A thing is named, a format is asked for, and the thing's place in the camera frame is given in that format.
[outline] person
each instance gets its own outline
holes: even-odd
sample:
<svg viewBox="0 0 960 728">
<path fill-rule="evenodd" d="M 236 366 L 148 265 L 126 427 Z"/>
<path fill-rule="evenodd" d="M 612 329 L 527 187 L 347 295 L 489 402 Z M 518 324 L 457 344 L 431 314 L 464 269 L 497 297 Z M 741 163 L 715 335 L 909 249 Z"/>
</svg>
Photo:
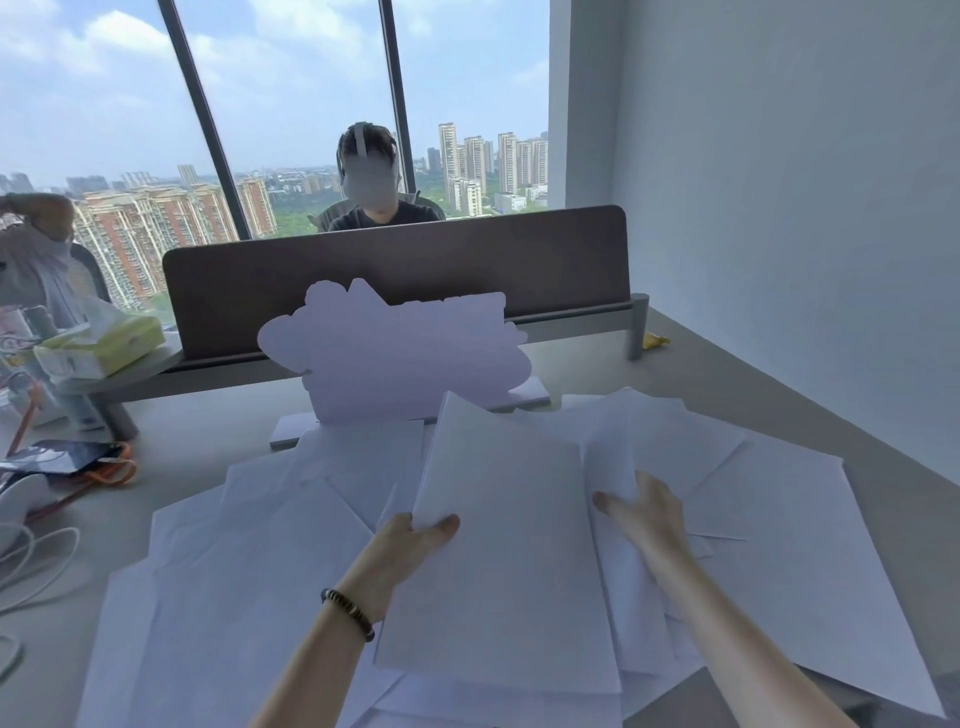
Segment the person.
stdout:
<svg viewBox="0 0 960 728">
<path fill-rule="evenodd" d="M 430 207 L 397 198 L 399 153 L 384 127 L 358 122 L 347 129 L 337 145 L 337 170 L 344 194 L 357 207 L 334 220 L 328 232 L 440 220 Z"/>
<path fill-rule="evenodd" d="M 59 328 L 83 317 L 67 278 L 73 203 L 42 192 L 0 197 L 0 217 L 22 222 L 0 230 L 0 306 L 45 305 Z"/>
<path fill-rule="evenodd" d="M 634 502 L 597 492 L 593 505 L 640 550 L 680 607 L 741 728 L 854 726 L 697 564 L 686 539 L 683 505 L 666 485 L 646 473 L 636 474 L 636 485 Z M 420 531 L 410 522 L 410 514 L 387 522 L 337 587 L 371 621 L 383 619 L 394 587 L 459 526 L 456 516 Z M 357 622 L 328 600 L 252 728 L 333 728 L 364 644 Z"/>
</svg>

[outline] brown partition panel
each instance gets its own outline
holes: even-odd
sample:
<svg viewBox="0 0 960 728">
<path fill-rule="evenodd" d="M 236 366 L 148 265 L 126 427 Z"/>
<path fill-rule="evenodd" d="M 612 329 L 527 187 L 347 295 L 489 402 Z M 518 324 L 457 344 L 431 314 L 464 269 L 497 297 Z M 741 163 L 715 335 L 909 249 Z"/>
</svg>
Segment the brown partition panel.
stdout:
<svg viewBox="0 0 960 728">
<path fill-rule="evenodd" d="M 259 351 L 318 280 L 362 278 L 390 304 L 502 291 L 508 317 L 630 299 L 616 206 L 177 248 L 163 271 L 187 360 Z"/>
</svg>

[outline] beaded bracelet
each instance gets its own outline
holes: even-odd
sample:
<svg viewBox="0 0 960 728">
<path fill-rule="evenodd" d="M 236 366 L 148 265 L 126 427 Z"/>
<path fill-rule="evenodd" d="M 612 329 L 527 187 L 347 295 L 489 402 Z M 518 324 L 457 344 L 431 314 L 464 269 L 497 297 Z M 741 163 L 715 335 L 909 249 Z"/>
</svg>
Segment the beaded bracelet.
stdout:
<svg viewBox="0 0 960 728">
<path fill-rule="evenodd" d="M 358 625 L 360 625 L 360 629 L 363 630 L 364 633 L 364 639 L 366 639 L 369 643 L 373 642 L 373 638 L 376 636 L 373 632 L 373 625 L 370 624 L 370 620 L 367 619 L 367 615 L 363 613 L 360 607 L 335 589 L 324 589 L 320 594 L 320 599 L 321 601 L 327 601 L 329 599 L 338 607 L 343 609 Z"/>
</svg>

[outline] window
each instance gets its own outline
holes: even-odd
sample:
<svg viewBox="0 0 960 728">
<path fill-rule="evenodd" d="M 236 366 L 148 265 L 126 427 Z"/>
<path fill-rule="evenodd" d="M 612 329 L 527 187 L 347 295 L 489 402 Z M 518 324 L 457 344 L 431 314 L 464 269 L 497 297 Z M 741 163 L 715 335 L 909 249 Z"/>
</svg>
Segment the window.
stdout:
<svg viewBox="0 0 960 728">
<path fill-rule="evenodd" d="M 173 322 L 163 254 L 215 232 L 175 160 L 212 173 L 155 0 L 0 3 L 0 194 L 52 191 L 110 296 Z"/>
<path fill-rule="evenodd" d="M 549 0 L 395 0 L 417 188 L 447 217 L 546 208 Z"/>
<path fill-rule="evenodd" d="M 251 235 L 316 232 L 307 215 L 343 200 L 340 135 L 396 127 L 376 0 L 177 8 Z"/>
</svg>

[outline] phone screen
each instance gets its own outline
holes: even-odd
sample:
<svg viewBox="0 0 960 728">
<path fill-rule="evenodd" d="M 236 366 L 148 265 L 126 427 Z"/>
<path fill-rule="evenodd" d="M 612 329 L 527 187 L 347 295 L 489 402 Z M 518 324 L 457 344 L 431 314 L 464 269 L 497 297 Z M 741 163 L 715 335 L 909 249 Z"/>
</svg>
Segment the phone screen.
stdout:
<svg viewBox="0 0 960 728">
<path fill-rule="evenodd" d="M 72 475 L 102 457 L 112 457 L 116 443 L 85 443 L 77 440 L 40 440 L 28 448 L 0 459 L 0 471 Z"/>
</svg>

